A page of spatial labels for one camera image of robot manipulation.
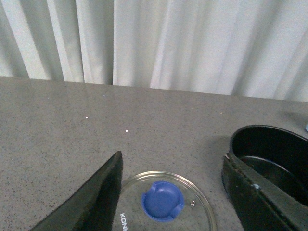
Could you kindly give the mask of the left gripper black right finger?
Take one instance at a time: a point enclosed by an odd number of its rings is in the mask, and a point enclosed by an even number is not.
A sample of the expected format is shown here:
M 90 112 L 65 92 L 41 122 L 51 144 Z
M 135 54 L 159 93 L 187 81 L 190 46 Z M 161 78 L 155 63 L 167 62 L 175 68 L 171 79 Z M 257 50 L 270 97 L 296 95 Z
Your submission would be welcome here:
M 306 231 L 308 208 L 232 153 L 223 157 L 222 183 L 246 231 Z

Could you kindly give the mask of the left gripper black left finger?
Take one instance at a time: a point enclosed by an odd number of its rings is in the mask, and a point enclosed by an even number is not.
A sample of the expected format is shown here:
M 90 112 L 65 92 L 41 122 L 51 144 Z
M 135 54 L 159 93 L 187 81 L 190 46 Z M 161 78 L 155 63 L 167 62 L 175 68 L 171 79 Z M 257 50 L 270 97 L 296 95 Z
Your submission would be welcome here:
M 117 151 L 33 231 L 110 231 L 120 197 L 122 153 Z

